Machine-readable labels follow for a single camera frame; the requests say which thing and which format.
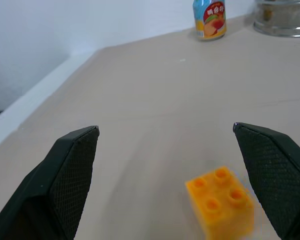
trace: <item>tabletop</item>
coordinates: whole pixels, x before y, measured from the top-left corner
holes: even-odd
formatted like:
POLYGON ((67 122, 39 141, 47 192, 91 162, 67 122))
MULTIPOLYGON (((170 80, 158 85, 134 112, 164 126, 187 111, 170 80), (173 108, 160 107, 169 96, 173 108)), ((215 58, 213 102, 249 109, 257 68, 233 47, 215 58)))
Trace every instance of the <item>tabletop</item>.
MULTIPOLYGON (((300 39, 243 16, 216 41, 186 30, 103 49, 0 145, 0 211, 56 139, 98 125, 76 239, 204 239, 184 183, 227 166, 249 186, 234 122, 300 146, 300 39)), ((279 239, 257 204, 247 239, 261 238, 279 239)))

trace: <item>orange lego brick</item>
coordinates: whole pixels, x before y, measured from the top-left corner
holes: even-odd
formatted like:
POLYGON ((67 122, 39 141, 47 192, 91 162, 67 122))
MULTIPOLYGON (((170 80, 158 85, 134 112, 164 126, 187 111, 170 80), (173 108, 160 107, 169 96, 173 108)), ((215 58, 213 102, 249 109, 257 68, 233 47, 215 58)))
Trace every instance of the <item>orange lego brick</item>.
POLYGON ((225 166, 185 183, 206 240, 238 240, 254 230, 254 201, 225 166))

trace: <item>stainless steel pot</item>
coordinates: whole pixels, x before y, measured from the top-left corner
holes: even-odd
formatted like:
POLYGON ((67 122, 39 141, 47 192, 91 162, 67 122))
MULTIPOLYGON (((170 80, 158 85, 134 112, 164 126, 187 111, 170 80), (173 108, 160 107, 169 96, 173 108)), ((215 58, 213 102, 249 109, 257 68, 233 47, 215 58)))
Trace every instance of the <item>stainless steel pot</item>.
POLYGON ((300 0, 256 0, 254 28, 263 34, 300 38, 300 0))

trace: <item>white wall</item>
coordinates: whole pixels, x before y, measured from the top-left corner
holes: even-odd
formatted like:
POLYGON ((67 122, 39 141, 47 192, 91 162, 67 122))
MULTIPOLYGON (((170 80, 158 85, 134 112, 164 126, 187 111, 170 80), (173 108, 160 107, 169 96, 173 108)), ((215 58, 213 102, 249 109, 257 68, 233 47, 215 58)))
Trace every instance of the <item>white wall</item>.
MULTIPOLYGON (((253 0, 225 0, 227 18, 253 0)), ((194 25, 192 0, 0 0, 0 109, 70 55, 194 25)))

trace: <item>drink can label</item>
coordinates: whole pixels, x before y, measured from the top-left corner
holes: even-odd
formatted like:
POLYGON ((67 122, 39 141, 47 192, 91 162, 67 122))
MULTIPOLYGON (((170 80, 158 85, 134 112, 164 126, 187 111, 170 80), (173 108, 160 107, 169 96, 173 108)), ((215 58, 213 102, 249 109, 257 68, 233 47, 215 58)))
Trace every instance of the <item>drink can label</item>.
POLYGON ((214 39, 226 33, 224 0, 194 0, 193 13, 196 33, 200 39, 214 39))

